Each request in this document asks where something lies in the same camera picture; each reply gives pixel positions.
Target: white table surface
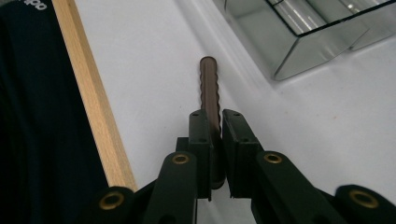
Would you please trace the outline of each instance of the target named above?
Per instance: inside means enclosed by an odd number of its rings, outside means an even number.
[[[396,203],[396,36],[275,82],[211,0],[76,3],[139,188],[188,136],[199,61],[211,55],[221,107],[241,112],[266,150],[330,194],[357,184]],[[198,223],[255,223],[249,200],[229,199],[227,186],[213,194]]]

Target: brown rod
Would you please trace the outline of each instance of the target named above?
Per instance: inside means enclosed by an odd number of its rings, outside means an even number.
[[[209,121],[210,137],[214,146],[212,151],[212,189],[219,189],[225,181],[225,171],[221,156],[222,142],[220,137],[219,115],[219,76],[217,62],[212,57],[204,57],[201,68],[201,108],[205,109]]]

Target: wooden board edge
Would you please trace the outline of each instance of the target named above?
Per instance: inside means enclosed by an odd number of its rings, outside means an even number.
[[[74,0],[52,1],[109,186],[137,185]]]

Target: black cloth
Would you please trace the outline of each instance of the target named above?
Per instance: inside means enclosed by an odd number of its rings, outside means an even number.
[[[72,223],[107,187],[48,0],[0,7],[0,153],[0,223]]]

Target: brass screw hole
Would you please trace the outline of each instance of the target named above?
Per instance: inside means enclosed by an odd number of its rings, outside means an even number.
[[[124,201],[124,196],[118,191],[112,191],[105,195],[99,202],[99,207],[103,210],[111,210],[120,206]]]
[[[269,153],[264,156],[264,159],[268,162],[277,164],[282,162],[282,158],[274,153]]]
[[[177,154],[172,158],[174,164],[184,164],[189,162],[190,158],[184,154]]]
[[[377,208],[379,206],[378,200],[373,197],[373,195],[358,189],[350,191],[349,198],[352,199],[353,202],[366,208]]]

